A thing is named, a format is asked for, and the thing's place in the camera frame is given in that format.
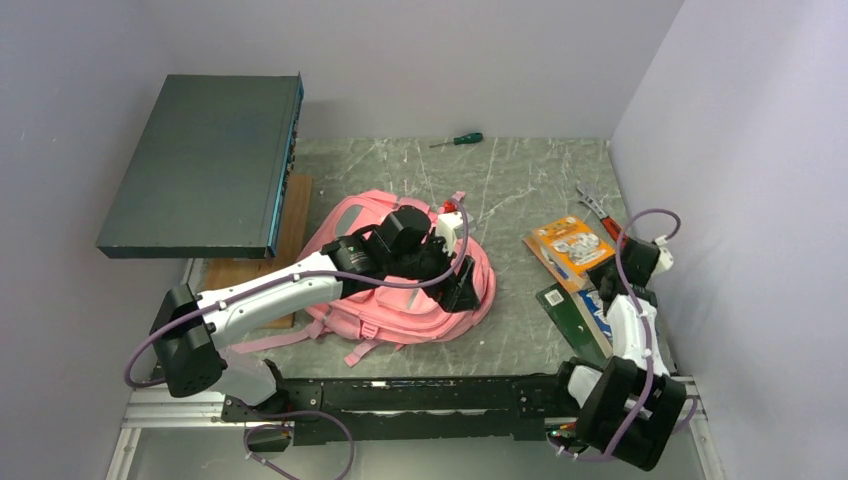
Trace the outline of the pink student backpack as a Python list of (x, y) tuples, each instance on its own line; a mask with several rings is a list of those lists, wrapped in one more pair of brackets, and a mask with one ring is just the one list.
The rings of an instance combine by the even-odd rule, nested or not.
[[(455, 193), (450, 200), (457, 207), (464, 194)], [(385, 220), (393, 211), (413, 207), (427, 216), (435, 228), (435, 211), (425, 203), (402, 198), (380, 190), (370, 190), (344, 198), (328, 215), (318, 231), (301, 252), (300, 258), (315, 253), (321, 246), (343, 234)], [(360, 344), (345, 357), (348, 366), (356, 365), (361, 358), (382, 343), (393, 343), (397, 348), (406, 345), (445, 342), (452, 340), (477, 325), (490, 310), (495, 296), (496, 277), (488, 256), (473, 239), (461, 240), (456, 252), (466, 246), (466, 254), (475, 260), (474, 286), (481, 301), (476, 311), (448, 313), (422, 289), (398, 289), (370, 285), (363, 293), (346, 299), (319, 303), (305, 309), (312, 322), (291, 334), (237, 344), (239, 353), (253, 353), (291, 345), (322, 334), (335, 333)]]

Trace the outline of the blue cover book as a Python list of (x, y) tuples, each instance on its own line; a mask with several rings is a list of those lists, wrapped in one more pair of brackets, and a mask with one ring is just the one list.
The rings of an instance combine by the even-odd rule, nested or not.
[(603, 301), (601, 300), (596, 290), (581, 290), (577, 293), (584, 306), (587, 308), (596, 326), (607, 339), (609, 344), (612, 344), (612, 330), (606, 320)]

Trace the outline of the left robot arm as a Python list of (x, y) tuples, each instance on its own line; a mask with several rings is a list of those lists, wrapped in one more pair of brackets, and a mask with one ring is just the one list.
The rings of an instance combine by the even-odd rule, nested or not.
[(263, 277), (202, 293), (187, 284), (170, 289), (143, 345), (153, 348), (172, 397), (215, 390), (272, 420), (288, 402), (279, 369), (249, 361), (236, 349), (239, 337), (281, 316), (379, 287), (419, 289), (449, 314), (477, 311), (482, 300), (469, 246), (468, 238), (439, 234), (424, 211), (402, 206)]

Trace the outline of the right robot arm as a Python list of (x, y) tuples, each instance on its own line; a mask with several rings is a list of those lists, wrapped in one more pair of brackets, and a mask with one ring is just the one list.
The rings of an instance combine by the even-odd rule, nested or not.
[(685, 386), (672, 378), (659, 350), (657, 300), (645, 284), (671, 268), (673, 257), (660, 237), (629, 238), (604, 280), (612, 355), (602, 368), (578, 365), (551, 388), (551, 401), (564, 415), (578, 413), (578, 440), (644, 471), (658, 463), (687, 401)]

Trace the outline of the orange comic book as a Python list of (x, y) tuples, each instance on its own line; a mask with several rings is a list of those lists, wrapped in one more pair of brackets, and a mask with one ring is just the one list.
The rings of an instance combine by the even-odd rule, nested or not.
[(589, 226), (566, 216), (532, 231), (543, 257), (568, 278), (586, 280), (591, 269), (615, 255), (615, 249)]

